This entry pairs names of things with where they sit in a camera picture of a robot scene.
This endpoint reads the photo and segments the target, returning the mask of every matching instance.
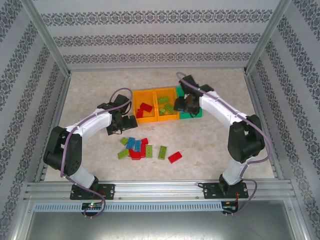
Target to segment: wall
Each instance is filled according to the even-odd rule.
[[[244,67],[279,0],[36,0],[71,70]]]
[[[251,72],[311,239],[320,239],[320,1],[290,3]]]
[[[0,1],[0,240],[35,179],[65,81],[19,0]]]

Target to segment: marble floor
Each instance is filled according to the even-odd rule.
[[[165,88],[178,85],[176,72],[193,75],[200,84],[208,84],[236,109],[254,114],[253,105],[241,69],[170,69],[75,72],[65,100],[60,126],[72,125],[91,114],[111,94],[121,88],[132,90]],[[126,91],[120,92],[129,97]],[[203,180],[218,179],[231,159],[228,150],[229,129],[208,112],[202,118],[141,123],[122,135],[110,135],[102,129],[84,145],[82,164],[99,180]],[[122,137],[148,138],[153,158],[118,160],[124,150]],[[160,146],[167,146],[166,157],[180,151],[182,159],[170,164],[158,159]],[[262,151],[257,159],[266,155]],[[246,178],[274,178],[269,161],[251,165]],[[49,167],[45,181],[63,181],[59,171]]]

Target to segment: orange tray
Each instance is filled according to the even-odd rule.
[[[137,118],[138,124],[151,123],[157,121],[158,109],[155,106],[156,96],[152,89],[133,91],[133,115],[137,117],[137,110],[140,108],[142,103],[152,106],[151,112],[143,111],[143,117]]]
[[[162,97],[168,97],[169,102],[158,104],[158,98]],[[178,120],[180,118],[180,114],[177,111],[173,114],[165,111],[164,115],[159,115],[159,108],[164,109],[165,105],[168,103],[174,106],[176,99],[177,92],[175,87],[133,91],[133,114],[135,117],[137,117],[137,110],[140,108],[142,103],[152,106],[151,112],[143,111],[143,117],[137,118],[137,123],[142,124],[157,121]]]
[[[177,120],[180,118],[180,114],[177,111],[174,111],[173,114],[170,114],[167,110],[165,111],[164,115],[159,115],[159,109],[165,109],[166,104],[171,104],[172,107],[175,105],[175,101],[177,99],[177,91],[175,87],[168,87],[168,88],[158,88],[154,89],[155,91],[155,105],[158,109],[156,111],[156,117],[158,121],[166,121],[166,120]],[[169,102],[166,103],[158,103],[159,98],[168,97]]]

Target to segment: toy brick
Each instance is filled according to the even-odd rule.
[[[141,158],[145,158],[146,157],[146,145],[145,144],[141,144]]]
[[[178,161],[180,158],[182,158],[182,155],[179,151],[177,151],[175,154],[172,154],[170,157],[168,157],[171,164]]]
[[[141,152],[141,141],[140,140],[135,140],[134,151],[135,152]]]
[[[127,145],[128,138],[126,138],[126,137],[121,138],[120,143],[122,143],[122,145],[124,145],[124,146]]]
[[[118,159],[124,159],[129,156],[129,149],[123,150],[118,153]]]
[[[152,145],[145,146],[145,157],[149,159],[152,158]]]
[[[167,151],[167,147],[166,146],[161,146],[160,147],[160,151],[159,151],[159,155],[158,155],[158,159],[165,160],[166,151]]]
[[[158,103],[159,104],[164,104],[164,103],[167,103],[167,102],[169,102],[169,97],[167,97],[167,96],[158,98]]]
[[[146,104],[146,103],[141,103],[141,105],[140,105],[140,109],[142,109],[143,111],[146,111],[146,112],[148,112],[148,113],[150,113],[151,112],[151,110],[152,110],[152,106],[150,106],[149,104]]]
[[[127,149],[133,149],[136,139],[134,137],[129,137],[128,143],[126,145]]]
[[[164,108],[159,108],[159,113],[165,114],[166,110]]]
[[[149,143],[148,138],[141,139],[141,144],[147,145]]]
[[[165,108],[170,114],[173,114],[173,113],[175,112],[174,106],[172,106],[170,103],[167,103],[166,105],[164,105],[164,108]]]
[[[136,112],[136,118],[137,118],[137,119],[141,119],[141,118],[143,118],[143,117],[144,117],[144,111],[138,109],[137,112]]]
[[[140,160],[140,159],[141,159],[141,154],[140,154],[140,152],[134,151],[134,152],[131,154],[131,159],[132,159],[132,160]]]

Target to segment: white robotic arm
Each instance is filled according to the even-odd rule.
[[[211,96],[216,97],[217,100],[214,100],[207,95],[203,95],[199,98],[200,108],[208,111],[213,116],[215,116],[226,128],[229,129],[230,126],[232,126],[234,123],[239,123],[242,121],[237,115],[240,115],[244,118],[247,117],[245,113],[236,110],[229,103],[224,101],[216,91],[209,91],[207,93]],[[229,109],[222,105],[221,102],[224,102],[226,105],[232,108],[237,113],[237,115],[232,113]],[[248,158],[243,163],[240,163],[233,158],[229,161],[227,169],[222,174],[224,180],[228,183],[228,185],[235,185],[242,180],[242,170],[244,169],[245,165],[247,165],[247,163],[252,160],[253,157]]]
[[[260,120],[256,115],[248,116],[232,107],[212,87],[199,86],[191,75],[185,75],[180,85],[185,96],[177,98],[174,110],[192,116],[197,115],[202,108],[229,129],[227,148],[232,159],[219,178],[219,188],[226,195],[230,186],[242,181],[248,163],[265,147],[263,136],[253,127],[261,129]]]
[[[114,102],[100,104],[83,120],[66,128],[53,128],[45,149],[44,163],[56,170],[63,169],[63,174],[80,186],[97,188],[93,184],[98,185],[98,179],[81,165],[83,144],[103,128],[107,129],[108,135],[136,128],[138,125],[133,115],[123,116],[130,104],[127,97],[119,94]]]

